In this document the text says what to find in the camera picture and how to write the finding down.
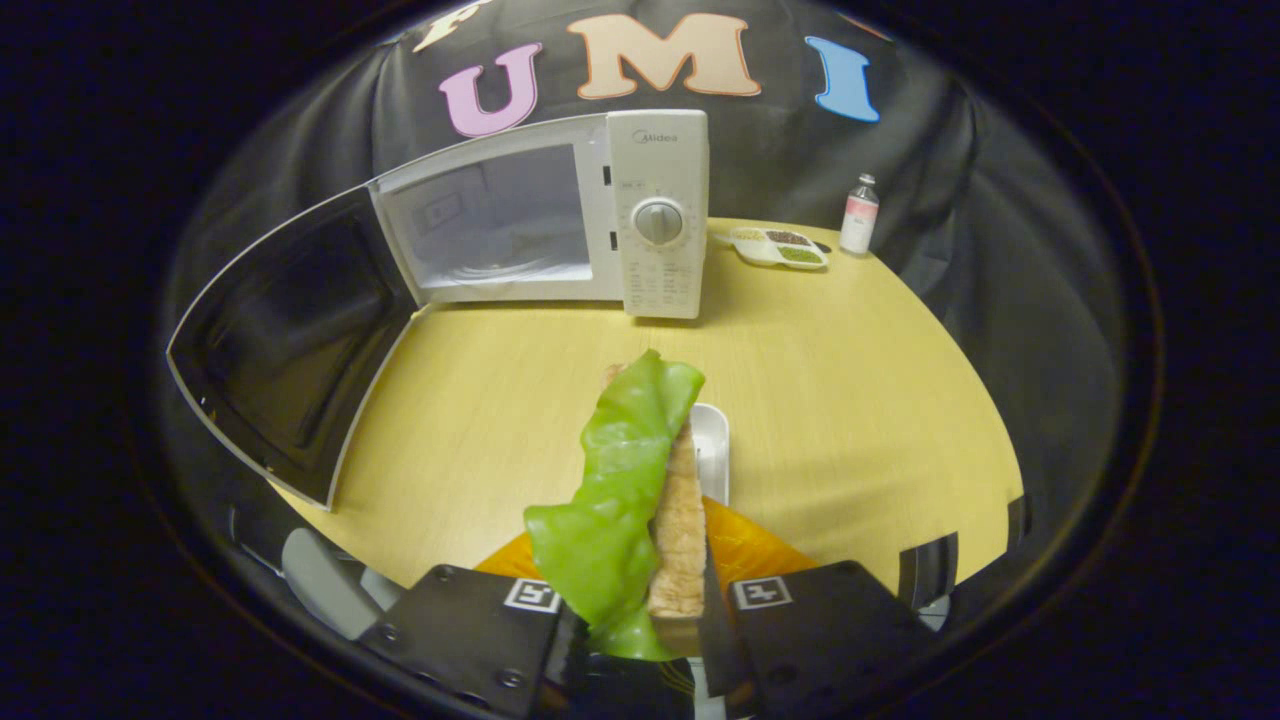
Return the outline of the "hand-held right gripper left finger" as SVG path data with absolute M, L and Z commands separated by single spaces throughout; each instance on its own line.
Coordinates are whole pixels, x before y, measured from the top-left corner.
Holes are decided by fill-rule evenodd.
M 479 717 L 581 717 L 588 626 L 549 583 L 438 564 L 360 643 Z

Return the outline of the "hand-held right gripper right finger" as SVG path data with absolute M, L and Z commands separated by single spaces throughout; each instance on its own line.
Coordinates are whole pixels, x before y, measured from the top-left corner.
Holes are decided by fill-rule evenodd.
M 705 692 L 731 717 L 864 712 L 938 634 L 938 605 L 899 598 L 854 561 L 818 565 L 712 498 Z

